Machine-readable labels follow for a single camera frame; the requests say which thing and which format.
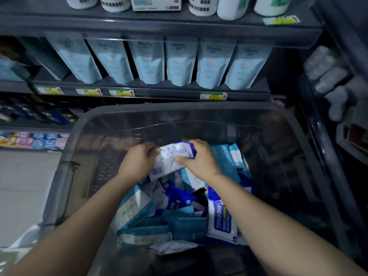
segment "store shelf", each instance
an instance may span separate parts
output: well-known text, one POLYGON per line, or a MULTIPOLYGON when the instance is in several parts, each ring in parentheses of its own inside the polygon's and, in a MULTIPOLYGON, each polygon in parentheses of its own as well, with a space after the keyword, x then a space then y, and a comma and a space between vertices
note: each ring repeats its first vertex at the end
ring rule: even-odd
POLYGON ((255 82, 250 89, 240 91, 232 91, 225 84, 208 90, 200 87, 197 82, 192 82, 185 87, 177 87, 169 80, 165 80, 156 85, 148 85, 143 83, 139 78, 126 85, 117 84, 111 77, 107 76, 96 82, 95 84, 85 84, 73 74, 70 74, 63 81, 55 80, 46 69, 42 68, 32 80, 34 87, 37 86, 54 86, 60 87, 66 96, 79 96, 76 91, 78 87, 94 87, 100 88, 101 97, 111 97, 109 88, 115 89, 133 89, 134 94, 138 98, 156 98, 156 99, 178 99, 178 100, 199 100, 201 92, 226 92, 227 100, 233 101, 266 101, 270 96, 270 90, 266 78, 262 78, 255 82))
POLYGON ((322 24, 310 9, 310 0, 292 0, 287 15, 301 22, 284 26, 265 26, 253 11, 251 0, 244 17, 224 21, 217 15, 199 17, 190 13, 183 1, 179 12, 105 11, 101 4, 76 10, 65 0, 0 0, 0 33, 13 36, 44 36, 46 31, 76 31, 86 38, 111 38, 121 35, 190 36, 232 38, 269 43, 279 47, 310 48, 322 32, 322 24))

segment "white bottle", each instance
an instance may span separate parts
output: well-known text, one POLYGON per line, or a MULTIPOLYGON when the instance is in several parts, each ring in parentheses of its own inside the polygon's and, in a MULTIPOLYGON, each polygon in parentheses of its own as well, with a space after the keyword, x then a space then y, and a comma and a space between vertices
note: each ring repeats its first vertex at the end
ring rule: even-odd
POLYGON ((263 16, 278 16, 284 14, 291 0, 257 0, 254 11, 263 16))
POLYGON ((216 13, 219 0, 189 0, 189 11, 197 16, 211 16, 216 13))
POLYGON ((130 0, 100 0, 102 7, 109 12, 122 12, 130 9, 130 0))
POLYGON ((218 0, 217 15, 224 20, 241 18, 248 7, 249 0, 218 0))
POLYGON ((69 6, 73 9, 88 9, 98 3, 98 0, 67 0, 69 6))

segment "right hand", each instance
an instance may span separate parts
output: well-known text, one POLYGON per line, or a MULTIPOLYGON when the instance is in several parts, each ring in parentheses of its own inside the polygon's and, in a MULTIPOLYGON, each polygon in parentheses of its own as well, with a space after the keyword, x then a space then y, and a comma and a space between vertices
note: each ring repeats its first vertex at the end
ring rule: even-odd
POLYGON ((207 142, 199 139, 192 139, 189 142, 194 144, 194 149, 197 151, 195 159, 178 156, 175 157, 176 162, 187 167, 196 177, 205 181, 207 184, 210 183, 213 176, 223 174, 214 156, 214 152, 207 142))

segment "tiled floor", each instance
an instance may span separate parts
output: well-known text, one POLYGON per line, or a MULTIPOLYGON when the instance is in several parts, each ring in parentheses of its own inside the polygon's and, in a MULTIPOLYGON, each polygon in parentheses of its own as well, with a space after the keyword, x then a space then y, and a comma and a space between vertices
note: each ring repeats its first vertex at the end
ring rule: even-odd
POLYGON ((0 247, 39 223, 45 192, 60 154, 0 150, 0 247))

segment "clear plastic bin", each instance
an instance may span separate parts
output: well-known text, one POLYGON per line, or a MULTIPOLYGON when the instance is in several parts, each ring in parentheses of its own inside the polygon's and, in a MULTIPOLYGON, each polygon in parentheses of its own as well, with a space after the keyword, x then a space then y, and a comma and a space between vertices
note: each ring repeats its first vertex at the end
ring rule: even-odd
MULTIPOLYGON (((62 153, 44 226, 62 223, 115 176, 130 147, 145 141, 163 146, 193 138, 215 145, 235 142, 247 160, 252 178, 259 183, 256 196, 342 251, 349 251, 346 227, 333 192, 299 123, 291 112, 273 103, 139 104, 105 106, 87 112, 75 124, 62 153)), ((120 251, 109 230, 91 272, 164 275, 195 267, 194 271, 200 273, 200 263, 207 265, 205 274, 208 265, 224 274, 233 274, 237 269, 249 273, 250 267, 255 271, 256 263, 246 265, 250 258, 254 256, 248 247, 218 244, 171 257, 158 257, 145 248, 120 251), (235 271, 221 267, 222 258, 231 258, 235 271)))

